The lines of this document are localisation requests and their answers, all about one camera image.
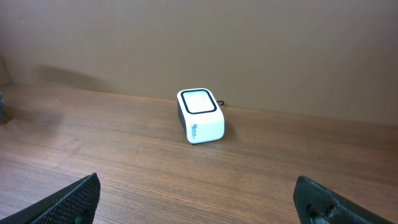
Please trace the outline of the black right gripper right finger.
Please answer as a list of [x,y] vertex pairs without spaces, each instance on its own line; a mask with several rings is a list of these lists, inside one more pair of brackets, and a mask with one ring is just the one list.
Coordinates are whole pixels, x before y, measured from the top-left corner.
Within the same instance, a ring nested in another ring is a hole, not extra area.
[[392,224],[306,176],[298,177],[293,200],[305,224]]

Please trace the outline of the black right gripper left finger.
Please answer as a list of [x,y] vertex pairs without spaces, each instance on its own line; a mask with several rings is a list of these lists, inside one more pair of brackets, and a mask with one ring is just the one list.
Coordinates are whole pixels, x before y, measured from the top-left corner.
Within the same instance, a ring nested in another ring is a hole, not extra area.
[[1,220],[1,224],[92,224],[100,200],[97,173]]

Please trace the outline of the white barcode scanner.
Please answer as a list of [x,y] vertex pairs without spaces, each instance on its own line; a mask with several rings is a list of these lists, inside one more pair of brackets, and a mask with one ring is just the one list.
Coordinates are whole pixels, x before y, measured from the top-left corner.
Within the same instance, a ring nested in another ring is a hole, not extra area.
[[224,136],[223,112],[206,88],[181,90],[177,93],[178,118],[191,144],[217,141]]

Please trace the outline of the grey plastic mesh basket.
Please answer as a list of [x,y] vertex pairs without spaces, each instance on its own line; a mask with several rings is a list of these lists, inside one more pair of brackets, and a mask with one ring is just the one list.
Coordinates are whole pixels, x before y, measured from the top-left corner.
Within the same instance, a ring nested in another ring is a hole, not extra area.
[[4,115],[4,98],[2,92],[0,92],[0,123],[2,123],[5,120],[5,115]]

